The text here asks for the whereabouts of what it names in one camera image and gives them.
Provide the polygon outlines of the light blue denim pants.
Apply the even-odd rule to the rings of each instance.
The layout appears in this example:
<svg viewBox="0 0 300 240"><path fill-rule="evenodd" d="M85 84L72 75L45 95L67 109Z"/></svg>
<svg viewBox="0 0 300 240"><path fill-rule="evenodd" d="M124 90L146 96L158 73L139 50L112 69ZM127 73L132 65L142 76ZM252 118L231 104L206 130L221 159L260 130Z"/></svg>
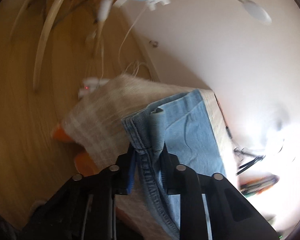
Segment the light blue denim pants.
<svg viewBox="0 0 300 240"><path fill-rule="evenodd" d="M162 229L178 239L180 198L164 191L159 163L163 148L199 174L226 174L203 97L197 89L175 94L123 118L122 124L137 151L147 208Z"/></svg>

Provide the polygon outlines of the white power strip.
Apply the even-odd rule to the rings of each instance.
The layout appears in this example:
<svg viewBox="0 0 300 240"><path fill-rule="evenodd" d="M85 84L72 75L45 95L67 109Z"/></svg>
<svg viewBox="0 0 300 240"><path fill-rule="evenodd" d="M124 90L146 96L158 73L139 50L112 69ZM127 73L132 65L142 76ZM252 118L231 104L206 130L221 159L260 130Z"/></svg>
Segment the white power strip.
<svg viewBox="0 0 300 240"><path fill-rule="evenodd" d="M88 77L86 79L83 79L83 87L78 90L78 99L81 99L86 95L92 93L99 87L104 86L109 81L109 79L98 79L96 77Z"/></svg>

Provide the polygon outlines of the blue round chair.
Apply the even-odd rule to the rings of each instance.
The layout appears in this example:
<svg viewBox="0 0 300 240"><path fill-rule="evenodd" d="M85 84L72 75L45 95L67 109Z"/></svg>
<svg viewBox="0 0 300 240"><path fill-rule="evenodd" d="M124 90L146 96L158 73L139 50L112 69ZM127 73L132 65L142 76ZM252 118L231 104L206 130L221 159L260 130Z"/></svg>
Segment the blue round chair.
<svg viewBox="0 0 300 240"><path fill-rule="evenodd" d="M15 28L18 25L19 18L22 16L23 12L26 10L26 8L30 5L30 3L33 0L25 0L23 5L21 6L21 9L18 12L18 15L15 19L15 22L13 24L11 34L14 33ZM36 52L36 59L34 63L34 71L33 71L33 90L36 92L40 85L40 73L42 69L42 62L44 58L45 48L47 41L49 39L49 35L51 32L51 29L53 28L53 24L55 23L56 16L63 4L64 0L54 0L53 4L51 5L51 8L48 12L48 15L46 16L46 19L44 21L44 25L42 28L42 32L40 34L40 38L38 41L38 47ZM98 29L97 29L97 41L95 42L94 49L96 50L98 48L98 44L101 40L101 34L103 25L109 15L111 6L113 4L113 0L102 0L100 4L100 9L98 12Z"/></svg>

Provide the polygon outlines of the white clip lamp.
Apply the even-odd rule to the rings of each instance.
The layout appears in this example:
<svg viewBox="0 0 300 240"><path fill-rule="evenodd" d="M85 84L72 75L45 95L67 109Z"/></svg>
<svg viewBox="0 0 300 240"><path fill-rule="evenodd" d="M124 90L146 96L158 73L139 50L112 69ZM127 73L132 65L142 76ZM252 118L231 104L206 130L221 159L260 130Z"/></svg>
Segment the white clip lamp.
<svg viewBox="0 0 300 240"><path fill-rule="evenodd" d="M245 9L245 11L253 17L258 22L261 22L265 25L270 25L272 23L272 19L270 15L266 12L266 10L255 3L252 0L236 0L239 3L241 3L242 7ZM147 0L146 4L150 11L153 11L156 9L156 4L161 3L163 5L170 4L170 0Z"/></svg>

